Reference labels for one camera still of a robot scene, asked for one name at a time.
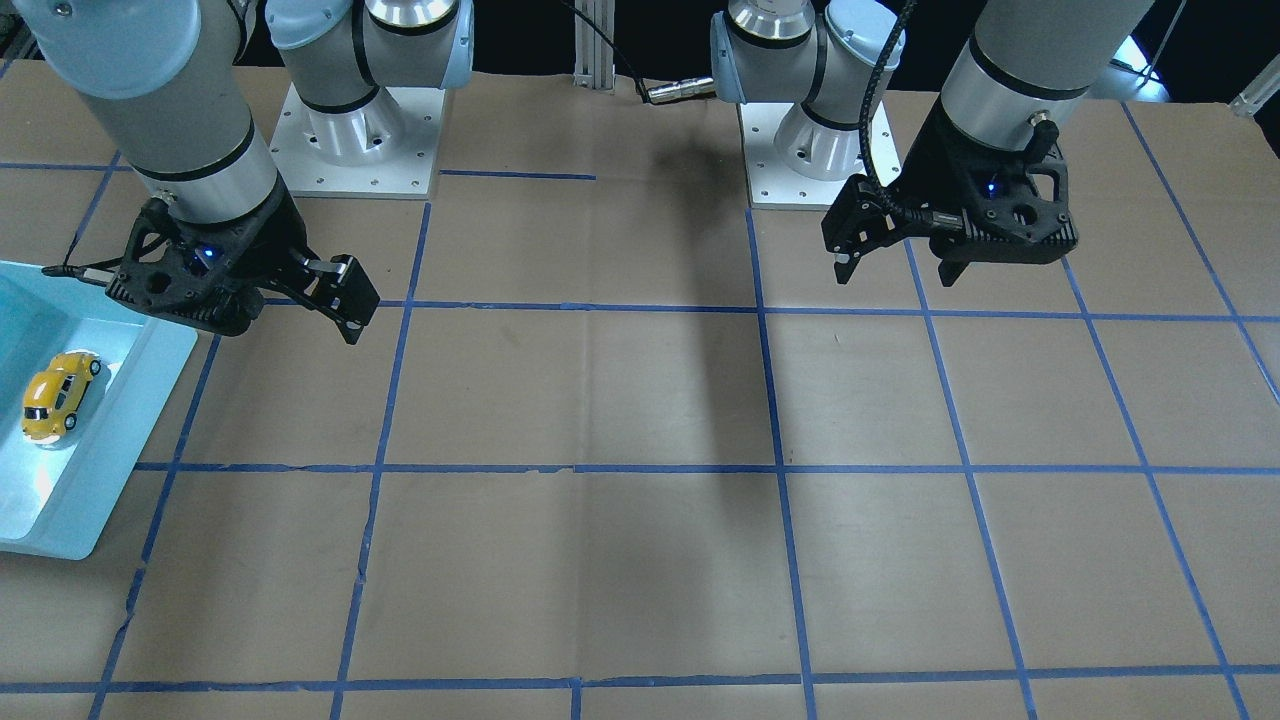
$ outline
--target plastic tray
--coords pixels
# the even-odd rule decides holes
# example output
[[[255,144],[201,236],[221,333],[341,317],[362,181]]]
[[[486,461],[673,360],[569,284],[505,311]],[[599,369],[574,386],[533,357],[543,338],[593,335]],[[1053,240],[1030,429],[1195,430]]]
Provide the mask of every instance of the plastic tray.
[[[196,343],[196,331],[138,315],[100,288],[0,261],[0,550],[79,560],[92,552]],[[68,350],[102,372],[55,445],[22,436],[31,377]]]

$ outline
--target yellow toy car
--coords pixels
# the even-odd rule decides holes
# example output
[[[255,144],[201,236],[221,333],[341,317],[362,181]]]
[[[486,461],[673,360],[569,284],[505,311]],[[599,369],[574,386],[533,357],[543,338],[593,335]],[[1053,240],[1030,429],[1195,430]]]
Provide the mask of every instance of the yellow toy car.
[[[54,356],[22,396],[22,434],[37,445],[61,439],[76,427],[76,411],[88,383],[102,372],[97,355],[76,350]]]

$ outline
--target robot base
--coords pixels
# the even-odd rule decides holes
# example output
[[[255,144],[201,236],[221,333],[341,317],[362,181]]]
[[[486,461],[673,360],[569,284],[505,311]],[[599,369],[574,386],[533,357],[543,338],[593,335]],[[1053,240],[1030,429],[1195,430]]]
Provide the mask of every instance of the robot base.
[[[739,105],[742,122],[742,151],[746,158],[746,181],[751,208],[760,210],[827,210],[836,201],[845,178],[826,182],[792,170],[777,149],[773,136],[791,102],[749,102]],[[872,156],[881,182],[891,183],[902,170],[893,146],[893,133],[882,104],[872,119]],[[855,173],[861,173],[859,164]]]
[[[444,124],[445,91],[420,87],[390,87],[388,91],[404,113],[407,137],[399,152],[381,163],[347,168],[324,161],[311,147],[306,105],[289,86],[271,137],[271,158],[294,197],[430,199]]]

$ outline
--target black cable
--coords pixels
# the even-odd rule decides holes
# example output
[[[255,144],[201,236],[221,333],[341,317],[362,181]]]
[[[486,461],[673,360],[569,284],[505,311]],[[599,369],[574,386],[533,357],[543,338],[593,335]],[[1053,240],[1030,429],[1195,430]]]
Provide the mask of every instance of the black cable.
[[[613,38],[609,37],[603,29],[600,29],[600,26],[595,24],[595,20],[588,17],[586,13],[579,10],[577,5],[575,5],[572,0],[559,0],[559,4],[568,8],[584,23],[590,26],[590,28],[595,31],[595,35],[599,35],[600,40],[603,40],[611,49],[613,49],[613,54],[618,56],[618,60],[622,61],[622,67],[625,67],[627,69],[627,73],[631,74],[631,81],[636,83],[636,95],[640,96],[640,100],[645,105],[653,105],[653,100],[649,99],[649,88],[645,87],[644,82],[640,79],[640,73],[637,73],[636,69],[631,65],[631,61],[627,60],[627,56],[623,55],[621,50],[618,50],[618,46],[613,42]]]
[[[867,170],[867,179],[870,181],[872,187],[876,190],[876,196],[879,197],[884,211],[890,215],[905,218],[909,222],[918,222],[920,219],[919,210],[908,210],[902,208],[893,196],[884,190],[884,186],[879,182],[879,176],[876,173],[876,160],[872,158],[872,101],[876,100],[876,94],[879,90],[881,76],[884,74],[884,68],[888,65],[888,59],[893,54],[893,46],[897,45],[897,38],[902,36],[902,28],[906,27],[906,20],[911,17],[911,12],[915,10],[916,0],[906,0],[902,3],[902,12],[897,14],[897,22],[893,23],[893,29],[888,33],[888,40],[884,42],[884,47],[881,50],[879,58],[876,59],[876,67],[872,69],[870,79],[867,82],[867,92],[863,94],[863,106],[858,113],[858,126],[861,128],[858,132],[859,150],[863,154],[863,169]]]
[[[146,258],[165,242],[169,242],[169,238],[156,236],[155,240],[142,246],[142,250],[138,252],[138,258]],[[40,272],[51,278],[78,278],[84,273],[84,270],[111,270],[119,268],[120,263],[124,261],[124,256],[120,255],[119,258],[99,260],[87,265],[72,265],[72,251],[76,250],[77,245],[79,245],[79,236],[76,236],[72,241],[72,246],[67,249],[67,256],[63,258],[61,264],[41,268]]]

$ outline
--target blue tape line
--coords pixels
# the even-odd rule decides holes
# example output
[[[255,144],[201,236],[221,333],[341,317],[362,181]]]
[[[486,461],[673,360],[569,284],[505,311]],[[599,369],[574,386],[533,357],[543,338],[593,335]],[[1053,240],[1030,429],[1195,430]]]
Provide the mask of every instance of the blue tape line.
[[[584,313],[714,313],[727,315],[749,315],[755,307],[732,305],[620,305],[599,302],[470,302],[453,300],[415,300],[413,307],[430,310],[545,310],[545,311],[584,311]]]
[[[137,462],[138,471],[164,471],[168,462]],[[283,462],[179,462],[183,473],[372,473],[378,465],[288,465]],[[584,464],[584,465],[475,465],[475,464],[421,464],[421,462],[383,462],[383,473],[406,474],[512,474],[512,473],[631,473],[631,474],[774,474],[776,465],[625,465],[625,464]],[[788,475],[919,475],[954,474],[966,469],[975,474],[1146,474],[1157,475],[1280,475],[1280,468],[1231,468],[1231,466],[1179,466],[1179,465],[783,465]]]
[[[1262,354],[1258,352],[1258,346],[1254,345],[1253,336],[1249,334],[1249,328],[1240,322],[1240,314],[1236,311],[1235,304],[1231,302],[1231,296],[1226,292],[1226,284],[1222,283],[1222,278],[1219,277],[1217,270],[1213,269],[1213,263],[1210,261],[1208,252],[1204,251],[1204,245],[1201,242],[1199,236],[1196,234],[1196,228],[1192,227],[1192,222],[1187,217],[1187,211],[1183,210],[1183,204],[1178,200],[1178,195],[1174,192],[1174,186],[1169,183],[1169,178],[1165,177],[1164,168],[1161,168],[1160,161],[1156,160],[1156,154],[1151,150],[1151,145],[1147,143],[1147,136],[1142,133],[1142,128],[1138,127],[1138,120],[1133,117],[1133,113],[1129,111],[1129,106],[1120,102],[1120,108],[1124,110],[1125,118],[1129,119],[1129,126],[1133,127],[1134,135],[1138,136],[1138,142],[1142,143],[1143,151],[1147,152],[1147,159],[1149,159],[1151,165],[1156,168],[1160,183],[1165,186],[1165,192],[1169,193],[1169,199],[1174,202],[1174,208],[1178,210],[1178,217],[1181,218],[1183,227],[1187,228],[1187,234],[1192,238],[1192,243],[1196,246],[1196,252],[1199,254],[1201,261],[1204,264],[1204,269],[1208,270],[1208,275],[1213,281],[1213,287],[1217,288],[1217,293],[1222,297],[1222,304],[1226,305],[1226,311],[1235,319],[1235,327],[1240,332],[1240,337],[1244,340],[1245,347],[1249,348],[1249,355],[1253,356],[1253,364],[1257,365],[1258,372],[1262,373],[1262,379],[1267,383],[1272,400],[1280,404],[1280,387],[1276,387],[1276,380],[1271,375],[1271,370],[1267,368],[1266,360],[1262,359]]]
[[[635,474],[773,474],[776,465],[573,465],[575,473],[635,473]]]
[[[582,720],[582,679],[570,680],[568,717],[570,720]]]
[[[191,427],[196,423],[200,400],[209,386],[209,375],[214,369],[214,360],[218,357],[220,345],[221,337],[214,336],[212,342],[209,345],[209,352],[205,354],[205,364],[200,369],[200,378],[196,380],[196,389],[191,396],[191,404],[187,406],[187,416],[182,420],[182,430],[178,433],[173,459],[169,461],[169,471],[165,474],[164,486],[160,488],[160,497],[156,500],[155,512],[151,515],[151,525],[147,528],[147,537],[142,543],[141,565],[133,573],[129,594],[124,601],[124,623],[120,624],[120,628],[115,632],[115,638],[111,641],[111,650],[108,652],[106,662],[102,666],[102,679],[99,683],[97,692],[93,694],[93,705],[90,707],[88,720],[99,720],[102,715],[102,702],[106,700],[108,685],[115,675],[115,665],[119,662],[120,651],[124,648],[124,638],[137,611],[138,594],[142,592],[142,580],[146,579],[147,566],[151,562],[151,551],[155,550],[156,537],[160,534],[160,521],[164,520],[164,511],[169,505],[169,495],[173,492],[173,483],[178,477],[178,465],[182,462],[182,454],[187,450],[187,441],[191,438]]]
[[[582,687],[586,688],[710,688],[799,684],[801,684],[801,675],[795,673],[765,675],[628,675],[582,682]]]
[[[906,249],[908,265],[911,268],[911,279],[915,282],[915,295],[920,300],[920,310],[924,311],[924,327],[929,333],[929,345],[933,348],[933,361],[938,368],[938,380],[942,383],[942,396],[947,402],[947,415],[951,418],[951,432],[955,434],[956,448],[960,452],[960,461],[965,465],[965,483],[969,486],[969,500],[973,503],[973,512],[978,520],[978,532],[982,536],[982,546],[987,553],[987,565],[991,569],[991,580],[996,589],[996,600],[1000,602],[1000,615],[1005,621],[1005,630],[1009,633],[1009,650],[1014,656],[1014,669],[1018,673],[1018,684],[1023,691],[1023,702],[1027,706],[1028,720],[1037,720],[1036,698],[1032,694],[1030,678],[1027,675],[1027,662],[1023,659],[1021,642],[1018,639],[1018,628],[1014,624],[1012,609],[1009,605],[1009,594],[1005,592],[1005,579],[1000,571],[1000,562],[996,559],[996,546],[991,541],[991,529],[987,527],[987,512],[982,506],[982,493],[978,492],[978,480],[974,477],[969,460],[969,446],[964,439],[964,429],[960,427],[960,414],[956,410],[955,395],[951,392],[951,380],[947,378],[947,366],[942,360],[942,346],[938,343],[938,331],[933,323],[933,313],[929,310],[928,297],[924,295],[924,281],[920,278],[920,266],[915,261],[915,251],[910,242],[904,242]]]
[[[920,311],[906,307],[764,307],[765,315],[872,315],[919,318]]]
[[[522,179],[571,179],[595,181],[595,176],[579,173],[517,173],[508,170],[440,170],[442,176],[457,176],[468,178],[522,178]]]
[[[408,345],[408,332],[413,318],[413,297],[417,292],[417,277],[422,270],[422,256],[426,254],[426,233],[431,225],[431,204],[422,208],[422,220],[419,225],[417,247],[413,251],[413,268],[408,277],[408,301],[401,315],[399,336],[396,340],[396,356],[392,360],[392,377],[387,388],[387,410],[383,413],[383,429],[378,436],[378,454],[374,460],[374,477],[369,484],[369,518],[360,541],[360,560],[356,562],[356,582],[351,588],[351,606],[347,610],[347,628],[342,639],[342,655],[338,661],[338,683],[346,683],[351,671],[351,656],[356,646],[356,628],[360,620],[360,607],[365,596],[365,580],[369,574],[369,555],[374,544],[374,528],[378,523],[378,501],[381,496],[384,464],[387,462],[387,443],[390,441],[392,424],[396,418],[396,398],[399,395],[399,378],[404,366],[404,348]],[[330,720],[342,717],[343,689],[339,685],[333,693],[329,710]]]
[[[1280,675],[1280,665],[1234,665],[1236,675]],[[1100,667],[1039,667],[1027,674],[1036,680],[1083,678],[1176,678],[1215,676],[1217,665],[1137,665]],[[887,673],[815,673],[819,685],[901,684],[901,683],[980,683],[1016,680],[1018,671],[992,670],[919,670]],[[270,683],[187,682],[113,682],[108,694],[122,693],[204,693],[204,692],[347,692],[372,691],[539,691],[577,688],[707,688],[745,685],[799,685],[800,675],[778,673],[765,675],[628,675],[584,680],[581,678],[413,678],[337,680],[278,680]],[[0,694],[88,694],[101,683],[0,683]]]
[[[111,183],[111,176],[115,174],[115,163],[120,159],[120,151],[116,150],[115,155],[111,156],[111,164],[102,172],[102,179],[97,183],[97,190],[93,191],[93,199],[88,202],[88,209],[84,210],[84,217],[81,218],[79,225],[76,227],[76,237],[72,238],[72,245],[67,251],[70,256],[76,252],[76,247],[79,246],[79,241],[84,237],[84,232],[88,229],[90,222],[93,219],[93,213],[97,211],[97,204],[102,201],[102,195],[106,193],[106,186]]]
[[[1151,315],[1140,313],[1089,313],[1094,320],[1128,320],[1137,323],[1234,323],[1230,315]]]
[[[795,528],[791,521],[791,492],[783,469],[782,423],[778,415],[778,393],[773,378],[773,352],[769,346],[769,322],[764,305],[764,273],[760,269],[760,249],[755,236],[755,217],[746,210],[746,238],[751,250],[751,282],[755,291],[755,320],[760,332],[760,357],[764,365],[764,391],[769,402],[769,432],[773,436],[773,464],[778,479],[778,505],[782,512],[782,537],[787,547],[787,573],[791,578],[791,605],[795,611],[796,644],[800,655],[800,684],[804,688],[808,720],[818,720],[818,698],[813,689],[813,665],[809,657],[809,626],[804,614],[804,593],[800,588],[800,564],[796,557]]]
[[[76,165],[54,163],[0,163],[0,170],[81,170],[92,173],[105,173],[118,170],[111,165]]]
[[[1116,380],[1115,372],[1111,368],[1111,360],[1107,357],[1107,351],[1102,346],[1102,337],[1098,334],[1098,328],[1088,316],[1088,306],[1084,302],[1084,292],[1080,290],[1080,283],[1076,281],[1075,272],[1071,269],[1071,264],[1066,258],[1062,258],[1062,268],[1066,270],[1066,279],[1071,284],[1071,292],[1075,293],[1075,302],[1080,306],[1080,311],[1085,314],[1084,323],[1089,329],[1089,337],[1093,340],[1093,348],[1098,355],[1098,361],[1102,364],[1102,372],[1107,377],[1107,384],[1111,386],[1111,395],[1115,397],[1116,405],[1120,407],[1120,416],[1124,419],[1125,430],[1129,433],[1129,439],[1133,442],[1133,448],[1138,455],[1138,461],[1142,462],[1144,468],[1149,468],[1147,451],[1143,448],[1142,438],[1138,436],[1138,427],[1134,424],[1133,415],[1129,413],[1129,405],[1125,402],[1124,393],[1120,391],[1120,383]],[[1165,534],[1169,537],[1169,543],[1174,550],[1174,556],[1178,559],[1178,566],[1183,571],[1183,579],[1187,580],[1187,588],[1190,591],[1192,601],[1196,603],[1196,610],[1199,612],[1201,623],[1204,625],[1204,632],[1208,634],[1210,644],[1213,646],[1213,655],[1217,656],[1219,671],[1226,678],[1226,684],[1231,691],[1231,698],[1235,701],[1235,708],[1240,715],[1240,720],[1248,720],[1249,711],[1244,707],[1244,697],[1240,694],[1240,688],[1235,682],[1235,676],[1231,674],[1231,667],[1226,660],[1226,652],[1222,650],[1222,643],[1217,637],[1217,630],[1213,629],[1213,619],[1210,618],[1208,606],[1204,605],[1204,597],[1201,594],[1199,587],[1196,584],[1194,575],[1192,575],[1192,568],[1187,561],[1187,555],[1183,552],[1181,541],[1178,539],[1178,533],[1174,530],[1174,523],[1169,516],[1169,510],[1165,507],[1165,498],[1160,492],[1158,483],[1156,483],[1156,474],[1148,469],[1146,477],[1151,497],[1155,500],[1156,510],[1160,512],[1160,521],[1165,527]]]
[[[88,694],[101,683],[0,683],[0,694]]]
[[[339,683],[344,692],[369,691],[563,691],[572,678],[460,678],[412,680],[351,680]]]
[[[333,680],[279,680],[273,683],[207,683],[207,682],[137,682],[111,683],[111,694],[122,693],[296,693],[329,692],[337,683]]]
[[[1280,665],[1233,665],[1236,675],[1280,675]]]
[[[1217,665],[1139,665],[1134,667],[1050,667],[1028,671],[1037,680],[1073,680],[1082,678],[1185,678],[1221,675]]]
[[[1016,670],[942,670],[906,673],[820,673],[814,682],[822,685],[858,685],[886,683],[988,683],[1016,680]]]
[[[182,462],[178,469],[184,473],[353,473],[365,474],[376,470],[376,465],[285,465],[283,462]]]

